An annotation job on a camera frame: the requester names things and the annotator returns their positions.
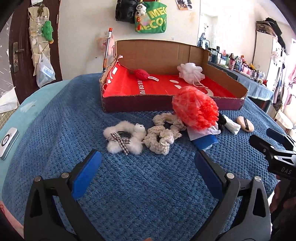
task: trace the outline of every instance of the red pom-pom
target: red pom-pom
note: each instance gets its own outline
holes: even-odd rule
[[[216,102],[193,86],[185,86],[173,97],[176,115],[195,130],[204,130],[216,124],[219,112]]]
[[[143,69],[136,69],[135,71],[135,75],[139,80],[146,80],[148,79],[148,77],[150,76],[147,71],[143,70]]]

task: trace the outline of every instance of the bed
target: bed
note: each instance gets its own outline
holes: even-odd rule
[[[106,127],[128,120],[147,129],[160,112],[104,113],[100,76],[82,75],[42,87],[8,120],[0,138],[11,127],[18,128],[20,135],[0,162],[4,204],[23,224],[34,177],[58,177],[97,149],[103,156],[102,165],[78,202],[106,240],[189,240],[217,203],[195,167],[196,147],[184,132],[167,156],[147,148],[139,156],[108,153],[102,134]],[[249,99],[241,110],[221,112],[233,120],[245,116],[254,124],[255,134],[283,149],[265,134],[267,128],[284,134],[283,130]],[[267,172],[263,155],[249,145],[250,135],[241,130],[235,136],[224,130],[217,136],[219,143],[206,153],[239,178],[261,176],[269,196],[277,181]],[[56,203],[66,228],[72,231],[58,199]]]

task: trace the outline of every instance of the silver bolt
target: silver bolt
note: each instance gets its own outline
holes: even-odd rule
[[[257,182],[261,181],[261,177],[259,177],[259,176],[255,176],[254,178],[255,178],[255,181],[257,181]]]
[[[40,176],[37,176],[37,177],[34,178],[34,181],[35,182],[39,182],[40,180],[41,180],[41,177]]]
[[[229,178],[229,179],[234,179],[234,174],[229,172],[226,174],[226,176]]]
[[[62,176],[62,178],[68,178],[69,177],[69,173],[63,172],[61,176]]]

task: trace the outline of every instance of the white remote device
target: white remote device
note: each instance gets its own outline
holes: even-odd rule
[[[7,157],[7,154],[18,135],[19,131],[14,127],[10,128],[9,131],[6,133],[0,145],[0,158],[2,160]]]

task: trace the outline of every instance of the checkered ribbon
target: checkered ribbon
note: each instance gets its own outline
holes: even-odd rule
[[[117,141],[123,152],[127,155],[129,153],[128,148],[125,144],[130,144],[131,140],[129,138],[121,138],[116,132],[111,133],[111,137],[107,140]]]

